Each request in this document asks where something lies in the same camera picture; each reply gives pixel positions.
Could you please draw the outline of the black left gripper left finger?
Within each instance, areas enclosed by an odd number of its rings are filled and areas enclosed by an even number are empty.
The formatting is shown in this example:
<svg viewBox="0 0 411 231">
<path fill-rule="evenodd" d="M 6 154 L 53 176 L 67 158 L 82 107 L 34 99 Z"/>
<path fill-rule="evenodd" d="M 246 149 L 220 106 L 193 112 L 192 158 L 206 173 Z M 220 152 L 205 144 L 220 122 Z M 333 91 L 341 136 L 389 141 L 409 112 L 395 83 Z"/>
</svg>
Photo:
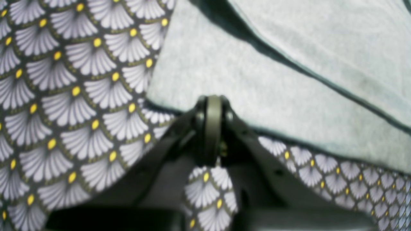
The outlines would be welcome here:
<svg viewBox="0 0 411 231">
<path fill-rule="evenodd" d="M 205 147 L 214 97 L 201 96 L 115 184 L 87 203 L 53 212 L 50 231 L 183 231 L 189 173 L 213 161 Z"/>
</svg>

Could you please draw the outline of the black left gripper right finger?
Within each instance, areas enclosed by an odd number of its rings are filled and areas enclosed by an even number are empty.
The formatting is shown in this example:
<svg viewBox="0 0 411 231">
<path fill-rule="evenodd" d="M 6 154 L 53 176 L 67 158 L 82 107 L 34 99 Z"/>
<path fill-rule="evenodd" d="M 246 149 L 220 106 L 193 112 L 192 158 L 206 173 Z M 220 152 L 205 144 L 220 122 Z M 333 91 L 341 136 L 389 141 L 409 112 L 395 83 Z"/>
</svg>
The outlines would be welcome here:
<svg viewBox="0 0 411 231">
<path fill-rule="evenodd" d="M 212 96 L 213 155 L 217 141 L 222 166 L 234 187 L 238 212 L 232 231 L 374 231 L 363 212 L 335 206 L 306 187 L 267 151 L 224 96 Z"/>
</svg>

